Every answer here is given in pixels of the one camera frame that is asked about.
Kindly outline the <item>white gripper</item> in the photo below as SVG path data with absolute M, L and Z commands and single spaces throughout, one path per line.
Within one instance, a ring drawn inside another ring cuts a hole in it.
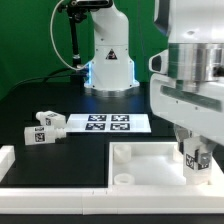
M 153 74 L 150 105 L 155 115 L 177 124 L 174 133 L 179 143 L 190 138 L 191 131 L 212 140 L 201 141 L 195 150 L 197 169 L 208 169 L 216 143 L 224 145 L 224 78 L 202 82 L 197 93 L 190 93 L 176 89 L 174 79 Z

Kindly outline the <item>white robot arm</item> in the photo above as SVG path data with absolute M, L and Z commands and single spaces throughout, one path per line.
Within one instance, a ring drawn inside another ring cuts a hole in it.
M 129 57 L 129 21 L 107 0 L 75 0 L 91 10 L 94 57 L 85 90 L 114 97 L 113 112 L 136 112 L 123 97 L 135 91 Z M 154 24 L 168 48 L 149 59 L 151 111 L 198 138 L 184 139 L 185 165 L 211 167 L 216 144 L 224 145 L 224 0 L 155 0 Z

